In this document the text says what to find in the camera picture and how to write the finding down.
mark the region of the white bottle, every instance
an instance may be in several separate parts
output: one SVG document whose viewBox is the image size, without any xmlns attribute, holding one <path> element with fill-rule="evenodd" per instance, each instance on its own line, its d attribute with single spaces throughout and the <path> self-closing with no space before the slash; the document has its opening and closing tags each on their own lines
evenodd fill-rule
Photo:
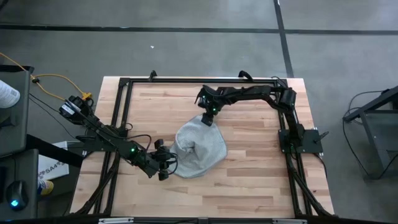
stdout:
<svg viewBox="0 0 398 224">
<path fill-rule="evenodd" d="M 0 108 L 14 106 L 20 97 L 21 94 L 18 90 L 0 80 Z"/>
</svg>

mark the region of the gray towel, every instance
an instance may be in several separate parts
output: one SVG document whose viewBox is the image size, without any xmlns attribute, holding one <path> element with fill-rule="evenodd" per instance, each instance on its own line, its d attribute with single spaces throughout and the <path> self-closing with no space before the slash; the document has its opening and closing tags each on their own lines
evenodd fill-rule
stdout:
<svg viewBox="0 0 398 224">
<path fill-rule="evenodd" d="M 178 155 L 175 174 L 184 178 L 200 177 L 227 155 L 226 144 L 217 125 L 210 127 L 198 115 L 184 124 L 177 134 L 170 152 Z M 175 169 L 170 165 L 169 172 Z"/>
</svg>

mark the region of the butcher block tabletop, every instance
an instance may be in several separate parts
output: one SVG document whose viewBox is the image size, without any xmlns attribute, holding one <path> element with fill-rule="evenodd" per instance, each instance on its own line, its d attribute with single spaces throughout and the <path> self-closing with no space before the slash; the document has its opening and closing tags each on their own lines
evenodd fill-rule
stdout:
<svg viewBox="0 0 398 224">
<path fill-rule="evenodd" d="M 110 124 L 120 77 L 104 77 L 95 115 Z M 313 128 L 304 80 L 288 78 L 297 92 L 296 111 L 306 129 Z M 258 84 L 207 84 L 212 88 L 241 88 Z M 129 136 L 149 134 L 153 142 L 163 139 L 173 144 L 177 131 L 204 109 L 194 104 L 201 83 L 135 83 L 129 107 Z M 123 113 L 126 88 L 122 95 L 118 124 Z M 121 160 L 114 193 L 112 216 L 130 217 L 229 217 L 292 218 L 292 199 L 285 156 L 281 153 L 277 131 L 278 114 L 265 101 L 239 101 L 224 106 L 215 117 L 228 148 L 228 156 L 203 177 L 183 179 L 171 175 L 159 181 Z M 148 138 L 137 138 L 146 146 Z M 94 152 L 82 164 L 71 212 L 89 199 L 100 179 L 103 152 Z M 312 154 L 303 154 L 308 188 L 333 213 L 328 183 L 322 163 Z M 102 209 L 108 189 L 104 191 Z M 300 208 L 304 212 L 301 190 Z"/>
</svg>

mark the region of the concrete floor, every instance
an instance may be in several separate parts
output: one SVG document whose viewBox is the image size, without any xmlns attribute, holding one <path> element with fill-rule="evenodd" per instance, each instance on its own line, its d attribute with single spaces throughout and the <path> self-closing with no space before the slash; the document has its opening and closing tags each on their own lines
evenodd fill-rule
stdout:
<svg viewBox="0 0 398 224">
<path fill-rule="evenodd" d="M 397 1 L 279 0 L 286 29 L 398 29 Z M 13 0 L 0 12 L 8 24 L 75 26 L 278 28 L 272 0 Z M 337 215 L 398 222 L 398 179 L 365 182 L 341 130 L 341 117 L 355 94 L 397 85 L 396 35 L 287 35 L 294 77 L 304 78 L 312 115 L 323 140 L 328 183 Z M 156 32 L 0 31 L 0 51 L 35 73 L 60 73 L 82 90 L 98 96 L 103 76 L 235 77 L 240 70 L 254 77 L 286 77 L 279 34 Z M 63 80 L 42 84 L 67 97 L 78 94 Z M 60 102 L 32 87 L 54 108 Z M 363 95 L 360 106 L 376 95 Z M 29 111 L 29 132 L 50 142 L 71 137 L 36 105 Z M 71 133 L 84 130 L 59 120 Z M 364 165 L 372 166 L 371 149 L 360 126 L 347 135 Z M 50 203 L 52 215 L 66 202 Z"/>
</svg>

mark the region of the yellow cable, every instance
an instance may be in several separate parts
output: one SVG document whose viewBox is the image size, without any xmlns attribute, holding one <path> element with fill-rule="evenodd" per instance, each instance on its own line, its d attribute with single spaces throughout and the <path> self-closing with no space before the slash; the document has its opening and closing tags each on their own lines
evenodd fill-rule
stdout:
<svg viewBox="0 0 398 224">
<path fill-rule="evenodd" d="M 8 60 L 10 60 L 12 63 L 14 63 L 14 64 L 16 64 L 18 67 L 20 67 L 23 71 L 26 71 L 26 69 L 24 69 L 24 67 L 22 67 L 19 63 L 17 63 L 16 61 L 14 61 L 13 59 L 11 59 L 10 57 L 8 57 L 7 55 L 5 55 L 5 54 L 3 54 L 3 53 L 1 53 L 0 52 L 0 55 L 2 55 L 3 57 L 5 57 L 6 59 L 8 59 Z M 85 100 L 86 98 L 88 98 L 88 97 L 92 97 L 92 94 L 91 93 L 85 93 L 85 92 L 83 92 L 75 83 L 73 83 L 69 78 L 67 78 L 67 77 L 65 77 L 65 76 L 63 76 L 63 75 L 58 75 L 58 74 L 40 74 L 40 75 L 36 75 L 36 76 L 33 76 L 33 75 L 30 75 L 30 79 L 31 80 L 33 80 L 33 79 L 35 79 L 35 78 L 37 78 L 37 77 L 60 77 L 60 78 L 64 78 L 64 79 L 66 79 L 68 82 L 70 82 L 74 87 L 76 87 L 76 89 L 81 93 L 81 95 L 83 96 L 83 99 Z M 57 95 L 55 95 L 55 94 L 53 94 L 53 93 L 50 93 L 49 91 L 47 91 L 47 90 L 45 90 L 43 87 L 42 87 L 42 85 L 40 84 L 40 83 L 36 83 L 39 87 L 40 87 L 40 89 L 42 89 L 43 90 L 43 92 L 44 93 L 46 93 L 46 94 L 48 94 L 48 95 L 50 95 L 50 96 L 53 96 L 53 97 L 55 97 L 55 98 L 58 98 L 58 99 L 60 99 L 60 100 L 62 100 L 62 101 L 65 101 L 65 99 L 64 98 L 62 98 L 61 96 L 57 96 Z"/>
<path fill-rule="evenodd" d="M 68 77 L 64 77 L 63 75 L 58 75 L 58 74 L 40 74 L 40 75 L 35 75 L 35 78 L 37 77 L 60 77 L 66 79 L 68 82 L 70 82 L 76 89 L 83 95 L 85 92 L 83 92 L 79 87 L 74 84 Z"/>
</svg>

